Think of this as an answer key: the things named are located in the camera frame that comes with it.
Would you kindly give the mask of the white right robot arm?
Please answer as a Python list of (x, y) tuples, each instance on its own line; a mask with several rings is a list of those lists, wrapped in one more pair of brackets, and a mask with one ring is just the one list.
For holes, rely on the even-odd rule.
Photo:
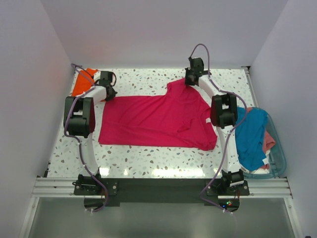
[(204, 69), (201, 58), (189, 57), (190, 66), (185, 69), (185, 84), (197, 85), (211, 98), (211, 123), (219, 135), (222, 160), (221, 178), (209, 185), (218, 194), (233, 194), (244, 183), (244, 175), (238, 159), (235, 126), (238, 120), (237, 96), (222, 90)]

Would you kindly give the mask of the magenta pink t-shirt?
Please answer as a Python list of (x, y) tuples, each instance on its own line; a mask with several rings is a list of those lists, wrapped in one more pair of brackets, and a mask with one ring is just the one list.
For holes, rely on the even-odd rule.
[(195, 88), (176, 80), (167, 84), (164, 95), (121, 96), (106, 102), (98, 142), (213, 150), (217, 135), (210, 112)]

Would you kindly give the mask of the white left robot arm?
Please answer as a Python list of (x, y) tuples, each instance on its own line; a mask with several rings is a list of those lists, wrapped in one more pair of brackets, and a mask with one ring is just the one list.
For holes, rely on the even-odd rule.
[(96, 176), (99, 173), (93, 149), (95, 106), (116, 96), (117, 92), (113, 88), (115, 84), (114, 72), (81, 70), (71, 96), (65, 98), (64, 135), (77, 141), (82, 164), (80, 175), (84, 177)]

